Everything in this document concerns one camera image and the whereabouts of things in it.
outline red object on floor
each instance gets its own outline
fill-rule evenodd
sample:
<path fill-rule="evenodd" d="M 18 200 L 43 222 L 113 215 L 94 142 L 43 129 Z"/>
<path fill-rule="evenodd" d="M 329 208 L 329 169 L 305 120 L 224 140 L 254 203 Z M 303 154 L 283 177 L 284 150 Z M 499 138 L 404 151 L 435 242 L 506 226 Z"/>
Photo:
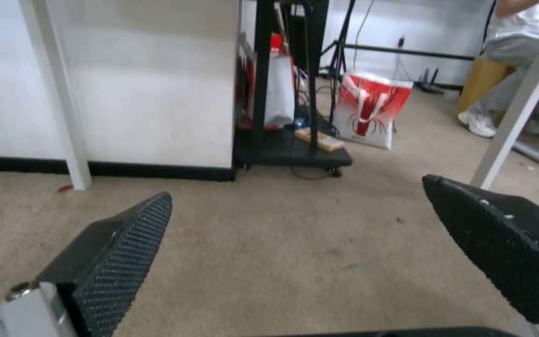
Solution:
<path fill-rule="evenodd" d="M 73 189 L 74 189 L 74 185 L 72 185 L 72 184 L 64 185 L 64 186 L 58 188 L 58 193 L 63 193 L 63 192 L 66 192 L 68 190 L 73 190 Z"/>

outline carpet floor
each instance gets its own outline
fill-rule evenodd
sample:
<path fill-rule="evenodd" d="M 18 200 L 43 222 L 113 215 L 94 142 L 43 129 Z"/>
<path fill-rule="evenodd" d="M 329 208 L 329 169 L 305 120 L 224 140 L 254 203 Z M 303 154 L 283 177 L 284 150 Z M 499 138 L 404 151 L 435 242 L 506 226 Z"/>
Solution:
<path fill-rule="evenodd" d="M 57 193 L 69 177 L 0 173 L 0 301 L 88 223 L 167 190 L 170 226 L 118 337 L 437 326 L 528 335 L 423 193 L 428 173 L 469 181 L 488 145 L 452 111 L 415 92 L 393 150 L 347 143 L 355 164 L 339 179 L 256 166 L 236 182 L 95 177 L 86 191 Z M 539 165 L 512 153 L 492 190 L 539 204 Z"/>

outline cardboard box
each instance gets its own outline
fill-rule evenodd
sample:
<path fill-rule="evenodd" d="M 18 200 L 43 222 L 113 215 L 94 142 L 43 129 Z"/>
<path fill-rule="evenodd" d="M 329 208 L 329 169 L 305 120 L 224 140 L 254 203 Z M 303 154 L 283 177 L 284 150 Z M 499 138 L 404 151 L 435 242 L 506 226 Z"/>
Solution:
<path fill-rule="evenodd" d="M 469 109 L 488 90 L 494 88 L 513 72 L 515 68 L 495 60 L 482 57 L 475 59 L 457 105 L 457 113 Z"/>

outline red bag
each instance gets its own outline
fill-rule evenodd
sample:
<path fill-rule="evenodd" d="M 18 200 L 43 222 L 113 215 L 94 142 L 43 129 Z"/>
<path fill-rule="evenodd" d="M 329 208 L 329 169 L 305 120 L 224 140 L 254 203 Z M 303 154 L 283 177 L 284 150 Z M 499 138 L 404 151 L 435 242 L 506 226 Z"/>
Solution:
<path fill-rule="evenodd" d="M 334 126 L 342 139 L 392 149 L 392 128 L 411 95 L 413 83 L 369 73 L 342 78 L 334 111 Z"/>

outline white chair leg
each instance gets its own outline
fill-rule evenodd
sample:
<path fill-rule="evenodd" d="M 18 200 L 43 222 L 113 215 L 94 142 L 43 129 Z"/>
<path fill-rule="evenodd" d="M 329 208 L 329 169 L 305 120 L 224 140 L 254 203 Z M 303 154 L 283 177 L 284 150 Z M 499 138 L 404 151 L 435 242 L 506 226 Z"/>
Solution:
<path fill-rule="evenodd" d="M 471 185 L 488 189 L 539 100 L 539 53 L 483 156 Z"/>

